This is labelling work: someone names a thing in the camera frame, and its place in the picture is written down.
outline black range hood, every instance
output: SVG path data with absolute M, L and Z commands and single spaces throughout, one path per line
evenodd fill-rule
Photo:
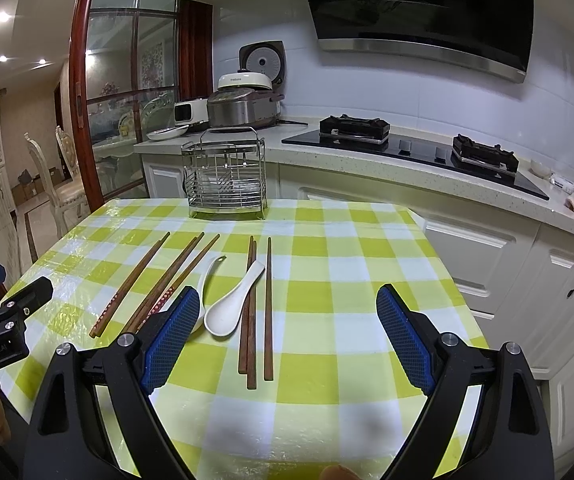
M 323 50 L 441 60 L 522 83 L 534 0 L 308 0 Z

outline white ceramic spoon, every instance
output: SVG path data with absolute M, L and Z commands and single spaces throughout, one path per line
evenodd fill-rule
M 240 283 L 211 306 L 204 317 L 205 328 L 209 333 L 216 337 L 226 337 L 236 329 L 243 311 L 244 298 L 263 271 L 264 265 L 256 260 Z
M 202 276 L 198 280 L 198 297 L 200 298 L 200 313 L 198 314 L 198 321 L 196 321 L 196 324 L 193 326 L 192 334 L 200 328 L 200 326 L 202 325 L 202 320 L 205 317 L 206 309 L 205 309 L 204 297 L 205 297 L 205 283 L 207 282 L 207 278 L 211 274 L 211 270 L 213 269 L 213 267 L 217 263 L 222 262 L 225 258 L 226 256 L 214 256 L 210 260 L 208 260 L 207 270 L 205 270 L 202 273 Z

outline wire basket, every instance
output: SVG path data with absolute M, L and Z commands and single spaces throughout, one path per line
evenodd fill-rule
M 210 132 L 219 135 L 252 132 L 255 138 L 205 142 L 204 136 Z M 183 145 L 182 155 L 190 217 L 197 213 L 257 212 L 264 218 L 267 207 L 264 138 L 260 139 L 253 128 L 211 128 L 200 136 L 199 142 Z

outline metal screw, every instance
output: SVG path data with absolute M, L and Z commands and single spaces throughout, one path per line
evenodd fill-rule
M 62 343 L 56 348 L 56 354 L 58 355 L 67 355 L 71 350 L 71 345 L 69 343 Z
M 130 346 L 133 341 L 134 341 L 134 336 L 133 334 L 122 334 L 119 338 L 118 338 L 118 345 L 119 346 Z
M 456 346 L 458 344 L 458 336 L 452 334 L 451 332 L 442 334 L 442 337 L 440 339 L 447 346 Z
M 522 352 L 522 348 L 520 348 L 518 343 L 507 343 L 504 347 L 507 349 L 507 352 L 512 355 L 518 355 Z

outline white plate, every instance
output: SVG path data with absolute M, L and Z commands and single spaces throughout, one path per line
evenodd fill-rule
M 172 128 L 171 130 L 163 130 L 162 132 L 151 132 L 147 134 L 147 138 L 149 140 L 169 140 L 175 139 L 176 137 L 183 136 L 187 133 L 189 129 L 189 124 L 186 126 L 178 126 L 177 128 Z

